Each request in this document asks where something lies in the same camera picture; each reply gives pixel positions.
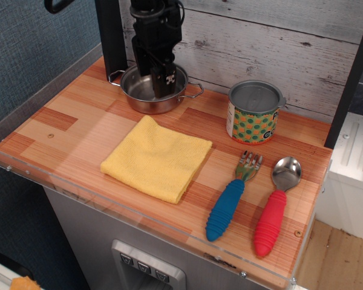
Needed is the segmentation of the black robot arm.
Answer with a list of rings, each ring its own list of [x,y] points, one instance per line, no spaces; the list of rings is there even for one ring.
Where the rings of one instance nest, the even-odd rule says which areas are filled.
[[[182,41],[185,8],[181,1],[131,1],[136,20],[132,47],[141,76],[150,76],[156,98],[175,92],[174,47]]]

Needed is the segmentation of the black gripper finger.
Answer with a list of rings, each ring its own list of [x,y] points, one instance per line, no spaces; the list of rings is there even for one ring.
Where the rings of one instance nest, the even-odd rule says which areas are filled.
[[[175,63],[154,66],[150,72],[155,98],[163,98],[175,92],[177,76]]]
[[[140,43],[137,37],[132,38],[132,48],[140,75],[150,75],[151,68],[157,65],[154,56]]]

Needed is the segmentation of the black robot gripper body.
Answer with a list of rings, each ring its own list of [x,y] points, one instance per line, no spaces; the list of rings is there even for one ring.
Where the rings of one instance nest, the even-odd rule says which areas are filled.
[[[182,40],[182,5],[132,5],[135,36],[154,56],[157,65],[173,63],[173,49]]]

